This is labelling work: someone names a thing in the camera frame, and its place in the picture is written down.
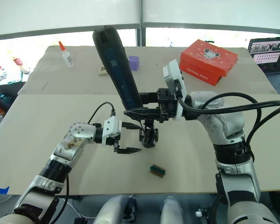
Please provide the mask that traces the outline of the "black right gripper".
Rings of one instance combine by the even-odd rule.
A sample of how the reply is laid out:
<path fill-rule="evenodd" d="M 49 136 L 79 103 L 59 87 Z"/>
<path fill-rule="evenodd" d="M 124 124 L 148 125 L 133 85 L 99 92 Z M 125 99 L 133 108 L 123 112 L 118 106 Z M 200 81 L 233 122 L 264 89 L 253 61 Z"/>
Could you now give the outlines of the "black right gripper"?
<path fill-rule="evenodd" d="M 124 114 L 133 120 L 158 120 L 160 123 L 176 116 L 177 100 L 169 89 L 159 88 L 156 92 L 139 93 L 142 104 L 158 103 L 158 109 L 138 107 L 125 110 Z"/>

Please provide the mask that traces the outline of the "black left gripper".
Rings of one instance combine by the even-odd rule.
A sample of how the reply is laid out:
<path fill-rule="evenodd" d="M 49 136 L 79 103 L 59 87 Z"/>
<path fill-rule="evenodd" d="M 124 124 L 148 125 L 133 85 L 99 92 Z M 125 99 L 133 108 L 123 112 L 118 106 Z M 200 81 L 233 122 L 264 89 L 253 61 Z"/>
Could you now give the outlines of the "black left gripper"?
<path fill-rule="evenodd" d="M 139 125 L 130 122 L 122 122 L 122 127 L 130 130 L 140 129 Z M 120 138 L 121 138 L 121 134 L 118 134 L 115 137 L 109 136 L 108 138 L 106 138 L 106 145 L 113 146 L 114 152 L 118 154 L 133 154 L 142 150 L 140 148 L 135 148 L 135 147 L 120 148 L 119 145 Z"/>

